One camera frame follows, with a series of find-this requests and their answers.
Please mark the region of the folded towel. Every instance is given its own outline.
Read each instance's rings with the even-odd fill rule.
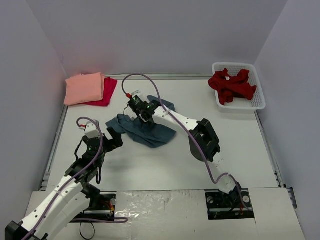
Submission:
[[[148,100],[159,101],[157,97],[147,96]],[[170,110],[175,110],[175,105],[162,99],[162,102]],[[114,119],[106,123],[107,127],[112,127],[120,134],[128,134],[128,136],[137,143],[148,146],[149,148],[158,148],[167,144],[176,132],[166,126],[147,123],[142,124],[137,118],[132,121],[128,115],[118,114]]]
[[[70,77],[65,80],[66,95],[64,104],[71,106],[103,99],[104,80],[105,76],[101,72]]]
[[[103,99],[100,101],[89,101],[83,104],[91,105],[91,106],[107,107],[110,104],[110,100],[112,95],[114,94],[117,83],[118,83],[118,80],[112,79],[111,77],[106,77],[104,79]]]

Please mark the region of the red clothing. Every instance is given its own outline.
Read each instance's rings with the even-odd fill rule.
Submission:
[[[103,99],[100,101],[85,102],[83,104],[91,105],[91,106],[107,107],[110,104],[110,100],[112,95],[114,94],[117,83],[118,83],[117,80],[112,79],[111,77],[106,77],[104,79]]]
[[[219,102],[222,105],[232,103],[234,98],[252,100],[257,86],[251,86],[248,83],[249,73],[249,70],[242,69],[237,76],[230,76],[225,68],[223,71],[216,71],[208,83],[211,88],[217,90]]]

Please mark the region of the towel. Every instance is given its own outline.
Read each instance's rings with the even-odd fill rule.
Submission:
[[[159,101],[155,96],[147,96],[151,102]],[[171,102],[162,100],[163,104],[170,110],[175,111],[175,105]],[[176,132],[166,126],[147,123],[142,124],[138,118],[134,121],[128,115],[118,114],[115,118],[106,123],[107,127],[112,127],[120,134],[127,133],[128,136],[137,143],[143,144],[149,148],[158,148],[167,144],[175,135]]]
[[[216,71],[208,84],[214,90],[217,90],[219,102],[222,105],[232,103],[234,98],[245,98],[252,100],[257,86],[251,86],[248,83],[249,70],[242,69],[237,76],[230,76],[228,70]]]
[[[104,91],[103,91],[103,99],[100,101],[90,101],[85,102],[85,105],[91,106],[100,106],[100,107],[107,107],[110,104],[110,100],[114,91],[116,89],[118,80],[112,79],[111,77],[106,77],[104,79]]]
[[[103,99],[104,79],[105,76],[98,72],[88,75],[76,75],[65,80],[66,95],[64,104],[71,106]]]

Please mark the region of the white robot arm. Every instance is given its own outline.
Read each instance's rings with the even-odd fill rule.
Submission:
[[[221,154],[219,138],[208,120],[203,119],[202,121],[198,121],[182,116],[173,110],[164,109],[159,101],[156,100],[148,102],[140,90],[137,90],[130,95],[128,106],[143,124],[160,124],[189,138],[192,155],[203,162],[203,156],[190,138],[191,134],[202,149],[206,159],[211,162],[211,171],[215,179],[224,174],[217,183],[218,189],[225,194],[230,194],[236,190],[235,182],[228,174],[226,174],[228,171]]]
[[[98,184],[100,183],[101,167],[106,153],[123,145],[120,133],[115,132],[111,127],[107,130],[113,137],[112,139],[107,139],[104,134],[100,136],[93,123],[86,125],[85,136],[80,142],[80,144],[82,142],[86,144],[86,153],[78,158],[79,144],[75,151],[75,162],[65,172],[65,176],[57,187],[21,222],[12,221],[9,223],[5,228],[5,240],[53,240],[68,223],[72,220],[77,221],[76,217],[81,212],[88,208],[100,207],[108,201],[98,188],[89,183],[94,178]],[[101,137],[102,147],[99,152]],[[114,221],[105,214],[103,216],[105,220],[100,218],[96,222],[111,223],[112,220]]]

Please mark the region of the screw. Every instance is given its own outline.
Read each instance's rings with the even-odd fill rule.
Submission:
[[[242,200],[243,200],[246,204],[250,203],[250,198],[249,198],[248,196],[243,196]]]
[[[207,203],[209,204],[213,204],[214,203],[214,198],[212,196],[208,196],[208,198],[206,199]]]
[[[110,199],[111,206],[115,206],[117,204],[117,200],[115,198]]]

